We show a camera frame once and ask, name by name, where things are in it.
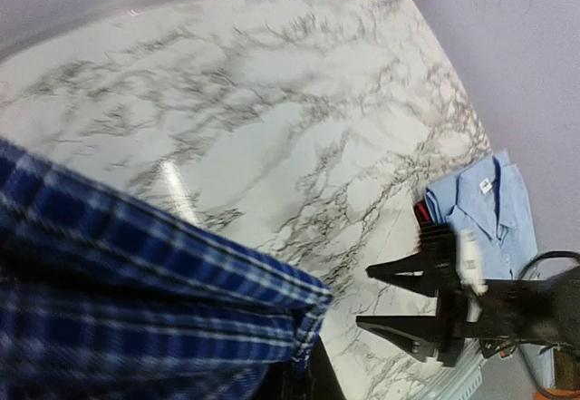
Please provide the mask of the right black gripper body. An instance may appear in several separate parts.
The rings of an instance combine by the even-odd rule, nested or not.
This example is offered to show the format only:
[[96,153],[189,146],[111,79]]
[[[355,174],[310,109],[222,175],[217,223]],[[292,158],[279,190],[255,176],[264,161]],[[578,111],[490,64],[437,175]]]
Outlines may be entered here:
[[524,345],[579,352],[579,255],[549,251],[529,261],[515,279],[488,279],[482,312],[467,321],[469,302],[456,271],[457,233],[447,225],[420,230],[420,254],[437,289],[436,355],[454,366],[475,339],[486,357]]

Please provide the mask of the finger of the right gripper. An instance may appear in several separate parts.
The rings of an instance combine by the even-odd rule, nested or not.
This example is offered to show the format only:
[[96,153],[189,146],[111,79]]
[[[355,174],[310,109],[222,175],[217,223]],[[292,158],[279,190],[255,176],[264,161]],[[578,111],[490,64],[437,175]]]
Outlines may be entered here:
[[381,337],[414,359],[436,355],[438,321],[432,316],[357,316],[357,327]]
[[421,254],[413,254],[381,264],[370,265],[366,269],[368,278],[379,280],[428,298],[437,296],[432,274],[425,266]]

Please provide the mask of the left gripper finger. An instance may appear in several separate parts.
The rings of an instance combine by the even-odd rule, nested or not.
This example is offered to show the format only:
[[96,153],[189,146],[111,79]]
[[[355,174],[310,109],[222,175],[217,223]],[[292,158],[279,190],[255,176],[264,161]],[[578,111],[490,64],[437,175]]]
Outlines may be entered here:
[[321,338],[314,345],[303,381],[308,400],[345,400]]

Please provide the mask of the red black plaid shirt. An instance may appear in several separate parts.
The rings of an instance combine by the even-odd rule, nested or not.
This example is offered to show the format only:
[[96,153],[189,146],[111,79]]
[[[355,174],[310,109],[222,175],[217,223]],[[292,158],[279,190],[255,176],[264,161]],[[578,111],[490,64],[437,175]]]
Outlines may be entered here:
[[421,228],[431,226],[433,220],[430,216],[425,200],[420,200],[413,205],[415,218]]

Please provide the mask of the light blue shirt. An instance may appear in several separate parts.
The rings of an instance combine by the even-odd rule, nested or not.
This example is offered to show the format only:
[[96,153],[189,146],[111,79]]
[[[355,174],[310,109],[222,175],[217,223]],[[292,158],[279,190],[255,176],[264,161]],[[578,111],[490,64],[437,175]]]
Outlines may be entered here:
[[514,279],[538,254],[527,187],[506,151],[435,180],[424,199],[434,222],[473,233],[485,278]]

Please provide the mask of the dark blue checked shirt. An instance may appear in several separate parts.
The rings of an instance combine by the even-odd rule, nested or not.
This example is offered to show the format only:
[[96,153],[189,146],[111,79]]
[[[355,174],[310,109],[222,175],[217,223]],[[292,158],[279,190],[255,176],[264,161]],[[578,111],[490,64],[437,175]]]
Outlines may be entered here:
[[306,399],[317,278],[1,143],[4,399]]

